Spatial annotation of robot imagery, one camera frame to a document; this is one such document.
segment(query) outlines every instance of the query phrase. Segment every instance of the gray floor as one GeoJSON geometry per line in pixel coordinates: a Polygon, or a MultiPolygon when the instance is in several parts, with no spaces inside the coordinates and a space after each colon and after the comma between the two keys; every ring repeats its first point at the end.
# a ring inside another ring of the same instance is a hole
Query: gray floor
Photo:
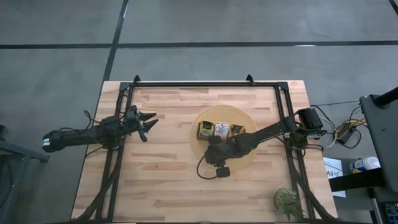
{"type": "MultiPolygon", "coordinates": [[[[122,0],[0,0],[0,44],[111,43],[122,0]]],[[[205,41],[398,40],[388,0],[130,1],[120,43],[205,41]]],[[[398,85],[398,46],[119,49],[110,80],[305,80],[311,104],[357,100],[398,85]]],[[[84,128],[100,92],[108,49],[0,50],[0,123],[8,140],[41,151],[42,136],[84,128]]],[[[355,103],[326,106],[335,123],[355,103]]],[[[374,155],[367,131],[355,149],[327,157],[374,155]]],[[[15,223],[68,220],[84,147],[32,162],[15,223]]],[[[338,207],[344,220],[370,222],[338,207]]]]}

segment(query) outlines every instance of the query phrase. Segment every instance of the green plant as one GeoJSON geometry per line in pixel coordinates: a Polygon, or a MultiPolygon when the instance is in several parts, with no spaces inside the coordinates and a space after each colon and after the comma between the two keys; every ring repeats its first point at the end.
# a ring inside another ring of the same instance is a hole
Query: green plant
{"type": "Polygon", "coordinates": [[[279,189],[274,195],[274,204],[279,213],[286,214],[289,221],[291,215],[298,221],[303,218],[301,204],[297,200],[297,193],[293,190],[285,188],[279,189]]]}

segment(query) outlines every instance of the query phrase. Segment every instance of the paper sign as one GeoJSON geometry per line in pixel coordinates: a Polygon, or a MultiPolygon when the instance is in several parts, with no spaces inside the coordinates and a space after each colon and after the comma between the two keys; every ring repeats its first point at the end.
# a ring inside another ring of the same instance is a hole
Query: paper sign
{"type": "MultiPolygon", "coordinates": [[[[325,164],[326,171],[328,172],[328,178],[332,179],[335,177],[343,176],[341,161],[338,159],[323,158],[323,163],[325,164]]],[[[333,196],[346,197],[346,192],[344,190],[339,192],[332,192],[333,196]]]]}

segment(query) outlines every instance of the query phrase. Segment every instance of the white bottle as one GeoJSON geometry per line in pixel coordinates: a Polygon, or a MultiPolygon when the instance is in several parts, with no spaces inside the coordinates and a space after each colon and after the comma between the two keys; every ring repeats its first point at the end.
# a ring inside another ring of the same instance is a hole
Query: white bottle
{"type": "Polygon", "coordinates": [[[365,159],[360,159],[349,164],[349,169],[353,174],[366,172],[367,170],[380,168],[379,159],[371,156],[365,159]]]}

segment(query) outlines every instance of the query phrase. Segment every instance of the woven placemat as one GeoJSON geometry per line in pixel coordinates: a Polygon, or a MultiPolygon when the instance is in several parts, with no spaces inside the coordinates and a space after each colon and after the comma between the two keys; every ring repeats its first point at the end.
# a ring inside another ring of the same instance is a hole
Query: woven placemat
{"type": "MultiPolygon", "coordinates": [[[[205,111],[199,114],[196,120],[192,123],[191,135],[190,135],[190,145],[193,154],[199,160],[204,155],[208,147],[208,142],[203,140],[197,140],[197,130],[198,123],[200,121],[209,121],[213,124],[219,122],[225,122],[236,125],[241,125],[246,128],[247,133],[253,133],[257,131],[256,124],[254,121],[243,111],[237,109],[233,106],[212,106],[207,108],[205,111]]],[[[226,161],[226,166],[229,167],[231,171],[242,169],[249,165],[257,154],[257,149],[252,150],[248,155],[238,158],[238,159],[228,159],[226,161]]],[[[204,160],[201,166],[207,166],[210,169],[216,169],[216,167],[207,164],[204,160]]]]}

